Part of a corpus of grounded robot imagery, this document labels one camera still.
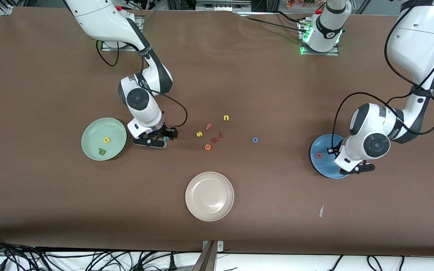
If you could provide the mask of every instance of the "black wire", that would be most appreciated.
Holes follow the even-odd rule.
[[[401,262],[399,264],[398,271],[401,271],[401,269],[403,268],[403,264],[404,263],[405,263],[405,256],[401,256]]]
[[[271,22],[266,22],[266,21],[262,21],[262,20],[258,20],[258,19],[254,19],[254,18],[249,18],[249,17],[246,17],[246,18],[249,19],[249,20],[253,20],[253,21],[256,21],[256,22],[261,22],[261,23],[264,23],[264,24],[270,24],[270,25],[273,25],[273,26],[279,26],[279,27],[282,27],[282,28],[285,28],[285,29],[292,29],[292,30],[299,31],[299,32],[305,32],[304,29],[296,29],[294,27],[283,26],[281,24],[274,24],[274,23],[271,23]]]
[[[30,251],[34,250],[39,255],[39,252],[36,249],[31,248],[31,247],[27,247],[24,245],[18,245],[18,247],[17,247],[15,245],[7,244],[7,243],[3,242],[2,240],[0,241],[0,247],[5,249],[6,258],[9,259],[10,261],[14,262],[17,265],[18,270],[19,270],[19,267],[21,267],[21,268],[23,268],[23,267],[17,262],[16,256],[19,256],[19,257],[22,257],[23,259],[25,259],[28,262],[29,266],[32,266],[32,268],[35,269],[36,271],[40,270],[38,265],[35,264],[34,262],[32,262],[30,258],[28,258],[20,249],[18,249],[18,247],[21,247],[21,248],[24,248],[24,249],[27,249]]]
[[[403,14],[403,16],[401,16],[401,17],[396,21],[396,23],[395,23],[395,24],[393,25],[393,27],[391,28],[391,31],[388,33],[388,36],[387,36],[387,38],[386,38],[386,42],[385,42],[385,45],[384,45],[384,58],[385,58],[385,60],[386,60],[386,63],[388,64],[388,66],[391,68],[391,70],[393,70],[393,72],[394,72],[396,75],[398,75],[399,77],[401,77],[402,79],[404,79],[406,82],[412,84],[415,88],[417,88],[417,89],[422,89],[422,90],[423,90],[422,85],[423,85],[424,82],[426,82],[427,79],[429,79],[429,77],[433,74],[433,72],[434,72],[434,67],[433,67],[433,69],[428,73],[428,75],[425,77],[425,79],[424,79],[424,80],[423,80],[419,85],[417,85],[415,82],[411,81],[410,79],[408,79],[407,77],[405,77],[404,75],[402,75],[401,73],[399,73],[399,72],[398,72],[398,71],[393,67],[393,65],[391,64],[391,62],[389,61],[389,58],[388,58],[388,42],[389,42],[389,40],[390,40],[390,38],[391,38],[391,34],[393,34],[393,31],[396,29],[396,27],[398,26],[398,24],[399,24],[399,23],[400,23],[400,22],[401,22],[401,21],[406,17],[406,15],[407,15],[407,14],[408,14],[412,9],[413,9],[413,7],[410,7],[408,10],[406,10],[405,13]],[[428,134],[428,133],[430,133],[430,132],[432,132],[432,131],[434,130],[434,126],[433,126],[431,129],[427,130],[426,132],[415,132],[415,131],[413,131],[413,130],[410,130],[410,128],[407,127],[407,126],[405,125],[404,120],[401,119],[401,117],[400,117],[400,116],[399,116],[399,115],[394,111],[394,109],[391,108],[391,107],[388,105],[388,103],[391,102],[393,99],[406,98],[406,97],[410,96],[410,95],[412,94],[411,91],[410,91],[410,93],[408,93],[408,94],[406,94],[406,95],[404,95],[404,96],[395,96],[395,97],[389,99],[386,103],[385,103],[383,100],[379,99],[378,97],[376,97],[376,96],[374,96],[374,95],[372,95],[372,94],[364,93],[364,92],[356,92],[356,93],[352,93],[352,94],[348,95],[346,98],[344,98],[344,100],[343,100],[343,101],[341,102],[341,104],[339,105],[338,110],[336,111],[336,116],[334,117],[334,123],[333,123],[333,132],[332,132],[332,136],[331,136],[331,146],[332,146],[333,148],[335,147],[335,146],[334,146],[334,131],[335,131],[335,128],[336,128],[336,121],[337,121],[337,119],[338,119],[339,110],[341,109],[342,105],[344,104],[344,102],[345,102],[349,97],[351,97],[351,96],[353,96],[353,95],[356,95],[356,94],[364,94],[364,95],[368,95],[368,96],[370,96],[370,97],[372,97],[372,98],[375,98],[376,100],[380,101],[381,103],[383,103],[384,106],[386,106],[389,110],[391,110],[391,112],[396,116],[396,118],[398,118],[398,120],[401,121],[403,127],[404,127],[404,128],[405,128],[405,129],[410,133],[410,134],[414,134],[414,135],[416,135],[416,136],[420,136],[420,135],[423,135],[423,134]]]
[[[379,264],[379,262],[377,261],[376,257],[374,257],[374,256],[367,256],[367,257],[366,257],[366,261],[368,262],[368,266],[369,266],[372,270],[377,271],[376,269],[374,269],[374,267],[373,267],[373,266],[371,265],[371,263],[369,262],[369,259],[370,259],[370,258],[373,258],[373,259],[376,261],[377,266],[379,267],[379,271],[383,271],[383,269],[381,268],[381,264]]]
[[[403,95],[403,96],[395,96],[393,98],[390,98],[386,103],[389,104],[391,101],[393,101],[394,99],[403,99],[406,98],[408,96],[410,96],[412,94],[412,92],[410,91],[408,94]]]
[[[96,46],[96,51],[98,52],[98,55],[100,55],[101,59],[110,67],[115,67],[118,63],[118,58],[120,56],[120,46],[117,43],[117,59],[115,60],[115,64],[110,64],[107,62],[107,60],[105,60],[105,58],[103,58],[103,55],[101,55],[100,53],[100,49],[98,48],[98,42],[99,40],[96,40],[95,46]]]
[[[157,93],[157,94],[160,94],[160,95],[162,95],[162,96],[164,96],[164,97],[166,97],[166,98],[172,100],[174,103],[176,103],[176,104],[178,104],[179,106],[181,106],[181,108],[184,108],[184,111],[185,111],[185,119],[184,119],[184,122],[182,122],[182,124],[180,124],[180,125],[169,125],[169,126],[171,126],[171,127],[181,127],[181,126],[183,126],[183,125],[186,123],[186,121],[187,121],[187,119],[188,119],[188,111],[187,111],[187,109],[185,108],[184,105],[182,105],[182,104],[181,104],[179,101],[177,101],[176,99],[174,99],[174,98],[168,96],[167,94],[163,94],[163,93],[160,93],[160,92],[158,92],[158,91],[154,91],[154,90],[152,90],[152,89],[147,89],[147,90],[148,90],[148,91],[151,91],[151,92],[154,92],[154,93]]]
[[[293,18],[289,17],[287,14],[285,14],[284,12],[279,11],[279,10],[272,11],[272,13],[279,13],[279,14],[281,14],[282,16],[284,16],[284,18],[286,18],[287,20],[289,20],[289,21],[291,21],[291,22],[295,22],[295,23],[298,23],[299,20],[302,20],[302,19],[293,19]]]
[[[380,103],[383,103],[384,106],[386,106],[386,108],[388,108],[391,111],[391,113],[393,113],[396,116],[396,118],[401,121],[401,124],[403,125],[403,127],[405,129],[407,129],[408,132],[410,132],[410,134],[414,134],[414,135],[420,136],[420,135],[423,135],[423,134],[428,134],[428,133],[430,133],[430,132],[432,132],[434,130],[434,125],[433,125],[433,127],[431,129],[427,130],[426,132],[415,132],[413,130],[410,130],[410,128],[405,125],[405,121],[394,111],[393,108],[391,108],[391,106],[389,106],[387,103],[385,103],[384,100],[381,100],[380,98],[378,98],[378,97],[376,97],[376,96],[374,96],[372,94],[366,93],[366,92],[355,92],[355,93],[351,93],[348,96],[346,96],[346,98],[344,98],[344,100],[342,100],[341,104],[338,107],[338,110],[336,111],[336,116],[334,117],[334,123],[333,123],[333,132],[332,132],[332,136],[331,136],[331,146],[333,148],[335,148],[335,146],[334,146],[334,131],[335,131],[335,128],[336,128],[336,121],[338,120],[339,111],[341,110],[342,105],[344,104],[344,102],[346,102],[346,100],[348,98],[350,98],[351,96],[357,95],[357,94],[363,94],[363,95],[370,96],[370,97],[375,98],[376,100],[380,101]]]
[[[86,254],[86,255],[74,255],[74,256],[59,256],[59,255],[52,255],[52,254],[46,254],[46,257],[53,257],[53,258],[81,258],[81,257],[90,257],[95,256],[96,252],[93,254]]]
[[[100,262],[102,259],[104,259],[105,257],[107,257],[108,255],[111,255],[111,254],[112,254],[112,252],[106,252],[106,255],[103,255],[103,257],[100,257],[101,255],[99,255],[98,257],[96,257],[95,259],[93,259],[90,262],[90,264],[88,264],[88,266],[86,267],[85,271],[90,271],[98,262]]]
[[[160,269],[160,268],[158,268],[157,266],[154,266],[154,265],[147,266],[147,268],[150,268],[150,267],[153,267],[153,268],[157,269],[158,271],[163,271],[162,269]]]
[[[71,14],[73,14],[73,12],[71,12],[71,9],[69,9],[69,6],[68,6],[68,4],[67,4],[66,0],[63,0],[63,3],[65,4],[65,6],[66,6],[66,7],[67,7],[67,9],[69,10],[69,12],[70,12]]]
[[[160,258],[162,258],[162,257],[170,256],[171,254],[174,254],[174,255],[175,255],[175,254],[180,254],[180,253],[188,253],[188,252],[187,252],[187,251],[179,251],[179,252],[172,252],[172,253],[169,253],[169,254],[160,255],[160,256],[158,256],[158,257],[152,258],[152,259],[150,259],[150,260],[144,262],[143,265],[146,265],[146,264],[148,264],[148,263],[151,262],[151,261],[155,261],[156,259],[160,259]]]
[[[322,3],[322,5],[320,5],[320,6],[317,8],[317,10],[320,10],[321,7],[323,7],[325,4],[326,4],[326,2]],[[287,14],[285,14],[284,12],[279,11],[279,10],[275,10],[275,11],[271,11],[271,12],[272,12],[272,13],[278,13],[278,14],[281,14],[281,15],[284,16],[284,18],[286,18],[287,20],[289,20],[289,21],[291,21],[291,22],[295,22],[295,23],[298,23],[300,20],[304,20],[304,19],[306,19],[306,17],[303,17],[303,18],[301,18],[301,19],[293,19],[293,18],[289,17]]]
[[[338,264],[339,264],[339,261],[341,261],[341,259],[342,259],[343,256],[344,256],[344,255],[339,256],[339,258],[338,258],[338,259],[336,260],[336,262],[334,263],[333,268],[329,269],[329,271],[334,271],[334,270],[336,269],[336,267],[337,267]]]

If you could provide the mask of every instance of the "blue plate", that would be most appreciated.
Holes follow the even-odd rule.
[[[339,173],[339,166],[334,163],[334,154],[327,154],[327,148],[331,147],[332,134],[324,134],[318,137],[310,146],[310,161],[314,168],[324,175],[332,179],[341,179],[347,175]],[[334,145],[337,145],[344,138],[334,134]],[[322,158],[318,159],[316,154],[320,152]]]

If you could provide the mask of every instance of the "cable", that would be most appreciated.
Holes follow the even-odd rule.
[[[405,263],[405,256],[401,256],[401,262],[399,264],[398,271],[401,271],[401,269],[403,268],[403,264],[404,263]]]
[[[396,118],[401,121],[401,124],[403,125],[403,127],[408,132],[410,132],[410,134],[414,134],[414,135],[420,136],[420,135],[423,135],[423,134],[428,134],[428,133],[430,133],[430,132],[432,132],[434,130],[434,125],[433,125],[433,127],[431,129],[427,130],[426,132],[415,132],[413,130],[410,130],[410,128],[405,125],[405,121],[394,111],[393,108],[391,108],[391,106],[388,105],[388,103],[385,103],[384,100],[381,100],[380,98],[378,98],[378,97],[376,97],[376,96],[374,96],[372,94],[366,93],[366,92],[355,92],[355,93],[351,93],[348,96],[346,96],[346,98],[344,98],[344,100],[342,100],[341,104],[338,107],[338,110],[336,111],[336,116],[334,117],[334,123],[333,123],[333,132],[332,132],[332,136],[331,136],[331,146],[333,148],[335,147],[334,146],[334,131],[335,131],[335,128],[336,128],[336,121],[338,119],[339,111],[341,110],[342,105],[344,104],[344,102],[346,102],[346,100],[348,98],[350,98],[351,96],[354,96],[354,95],[358,95],[358,94],[363,94],[363,95],[370,96],[370,97],[372,97],[372,98],[380,101],[380,103],[384,104],[384,106],[386,106],[386,108],[388,108],[391,111],[391,113],[393,113],[396,116]]]
[[[281,24],[274,24],[274,23],[271,23],[271,22],[266,22],[266,21],[262,21],[262,20],[258,20],[258,19],[254,19],[254,18],[249,18],[249,17],[246,17],[246,18],[249,19],[249,20],[253,20],[253,21],[256,21],[256,22],[261,22],[261,23],[264,23],[264,24],[270,24],[272,26],[279,26],[279,27],[282,27],[282,28],[285,28],[285,29],[292,29],[292,30],[299,31],[299,32],[305,32],[304,29],[296,29],[294,27],[283,26]]]
[[[373,258],[373,259],[376,261],[377,266],[379,267],[379,271],[383,271],[383,269],[381,268],[381,264],[379,264],[379,262],[377,261],[376,257],[374,257],[374,256],[367,256],[367,257],[366,257],[366,262],[368,262],[368,266],[369,266],[372,270],[377,271],[376,269],[374,269],[374,267],[373,267],[373,266],[371,265],[371,263],[369,262],[369,258]]]
[[[175,271],[177,270],[177,266],[175,265],[174,252],[170,252],[170,264],[167,268],[167,271]]]
[[[169,126],[169,127],[181,127],[181,126],[183,126],[183,125],[186,123],[186,121],[187,121],[187,119],[188,119],[188,111],[187,111],[187,109],[185,108],[184,105],[182,105],[182,104],[181,104],[179,101],[177,101],[176,99],[174,99],[174,98],[168,96],[167,94],[163,94],[163,93],[160,93],[160,92],[158,92],[158,91],[154,91],[154,90],[152,90],[152,89],[147,89],[147,90],[148,90],[148,91],[151,91],[151,92],[154,92],[154,93],[157,93],[157,94],[160,94],[160,95],[162,95],[162,96],[164,96],[164,97],[166,97],[166,98],[172,100],[174,103],[176,103],[176,104],[178,104],[179,106],[181,106],[181,108],[184,108],[184,111],[185,111],[185,119],[184,119],[184,122],[182,122],[182,124],[180,124],[180,125],[167,125],[167,126]]]
[[[172,253],[175,255],[175,254],[188,253],[188,252],[187,252],[187,251],[179,251],[179,252],[172,252]],[[158,256],[158,257],[155,257],[155,258],[153,258],[153,259],[151,259],[151,260],[148,260],[148,261],[144,262],[143,265],[146,265],[146,264],[148,264],[148,263],[151,262],[151,261],[155,261],[156,259],[160,259],[160,258],[162,258],[162,257],[170,256],[172,253],[164,254],[164,255],[160,255],[160,256]]]
[[[149,268],[149,267],[153,267],[153,268],[157,269],[158,271],[163,271],[162,269],[160,269],[160,268],[158,268],[157,266],[154,266],[154,265],[150,265],[147,268]]]
[[[339,258],[336,260],[336,262],[334,263],[334,266],[329,269],[329,271],[334,271],[336,269],[336,267],[338,266],[339,262],[341,261],[341,259],[343,258],[344,255],[339,256]]]
[[[115,64],[110,64],[107,62],[107,60],[105,60],[105,58],[103,58],[103,55],[101,55],[100,53],[100,49],[98,49],[98,42],[99,40],[96,40],[95,46],[96,46],[96,51],[98,52],[98,55],[100,55],[101,59],[110,67],[115,67],[118,63],[118,58],[120,56],[120,46],[117,43],[117,59],[115,60]]]

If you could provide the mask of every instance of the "plate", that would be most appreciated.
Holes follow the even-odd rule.
[[[105,161],[117,156],[125,146],[127,133],[125,126],[116,119],[95,120],[86,127],[81,137],[81,148],[89,158]]]
[[[203,221],[217,221],[232,208],[234,188],[231,182],[217,172],[203,172],[187,186],[185,203],[193,216]]]
[[[339,173],[339,166],[334,163],[336,156],[334,154],[327,154],[327,148],[331,147],[331,137],[332,134],[324,134],[312,143],[310,160],[314,168],[325,177],[341,179],[348,175]],[[340,135],[334,134],[334,145],[336,146],[343,139]],[[317,152],[321,153],[322,158],[316,157]]]

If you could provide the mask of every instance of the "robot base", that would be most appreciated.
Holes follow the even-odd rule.
[[[167,142],[165,142],[163,137],[168,137],[170,140],[174,140],[179,136],[179,131],[176,128],[169,128],[166,125],[163,125],[162,128],[155,132],[151,132],[150,134],[146,134],[139,139],[133,139],[133,143],[140,146],[149,146],[151,148],[159,148],[163,149],[167,146]]]
[[[301,39],[299,39],[300,51],[301,55],[339,55],[338,46],[334,45],[334,47],[327,52],[318,52],[312,50],[309,45],[304,43]]]
[[[341,179],[347,175],[339,172],[340,168],[334,163],[334,152],[328,154],[327,148],[331,147],[332,134],[324,134],[318,137],[310,146],[310,161],[314,168],[324,175],[332,179]],[[344,138],[334,134],[334,144],[338,144]]]

